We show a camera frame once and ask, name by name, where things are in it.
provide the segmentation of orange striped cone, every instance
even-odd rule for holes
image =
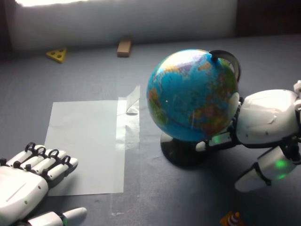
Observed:
[[[239,213],[236,212],[235,214],[231,214],[231,216],[227,219],[228,226],[238,226],[239,224]]]

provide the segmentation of ocean on globe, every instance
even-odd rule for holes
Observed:
[[[238,84],[226,61],[200,49],[176,52],[150,77],[147,102],[157,126],[183,141],[208,140],[227,128],[238,102]]]

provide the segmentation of table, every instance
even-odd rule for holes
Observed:
[[[62,65],[44,54],[0,61],[0,156],[8,159],[29,142],[44,143],[53,102],[117,100],[141,85],[140,148],[126,150],[124,193],[48,197],[39,212],[83,206],[86,226],[218,226],[230,210],[257,226],[300,224],[301,167],[272,187],[243,194],[234,182],[263,149],[219,151],[196,169],[177,168],[163,156],[146,85],[162,59],[187,48],[234,54],[243,97],[292,90],[301,79],[301,35],[134,45],[130,58],[117,58],[116,47],[73,50]]]

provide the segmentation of bright window light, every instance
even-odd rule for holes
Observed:
[[[16,3],[24,7],[43,6],[53,4],[67,4],[75,1],[89,1],[89,0],[16,0]]]

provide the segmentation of yellow triangle with holes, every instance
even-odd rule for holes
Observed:
[[[65,48],[59,48],[59,49],[47,52],[46,56],[48,56],[50,59],[55,60],[62,64],[64,62],[66,53],[67,53],[67,48],[65,47]]]

